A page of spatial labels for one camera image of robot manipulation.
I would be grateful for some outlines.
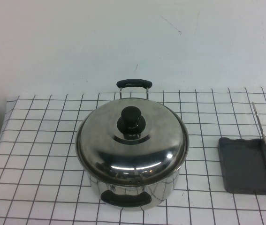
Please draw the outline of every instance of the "grid tablecloth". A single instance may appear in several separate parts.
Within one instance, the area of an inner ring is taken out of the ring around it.
[[[145,98],[124,92],[123,98]],[[266,225],[266,196],[227,193],[220,137],[260,138],[255,102],[266,133],[266,88],[150,92],[186,124],[190,150],[176,189],[158,207],[120,211],[93,193],[75,154],[78,126],[119,93],[19,96],[7,102],[0,135],[0,225]]]

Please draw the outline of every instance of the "lid knob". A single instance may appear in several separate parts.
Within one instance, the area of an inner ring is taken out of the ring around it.
[[[128,106],[122,110],[122,120],[129,128],[138,126],[138,121],[141,117],[141,111],[135,106]]]
[[[145,120],[140,109],[128,106],[122,110],[122,116],[117,121],[120,132],[126,135],[140,134],[145,128]]]

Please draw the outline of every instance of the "pot body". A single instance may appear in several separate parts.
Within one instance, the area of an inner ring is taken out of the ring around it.
[[[161,204],[174,190],[179,170],[155,184],[140,187],[122,187],[104,183],[88,172],[93,191],[102,201],[120,210],[146,210]]]

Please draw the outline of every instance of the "white wall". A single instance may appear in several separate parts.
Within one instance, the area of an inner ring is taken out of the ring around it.
[[[266,86],[266,0],[0,0],[0,94],[115,91],[137,77]]]

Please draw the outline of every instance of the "black tray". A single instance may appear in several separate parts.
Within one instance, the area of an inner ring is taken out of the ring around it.
[[[266,195],[266,147],[263,139],[218,141],[225,190],[236,194]]]

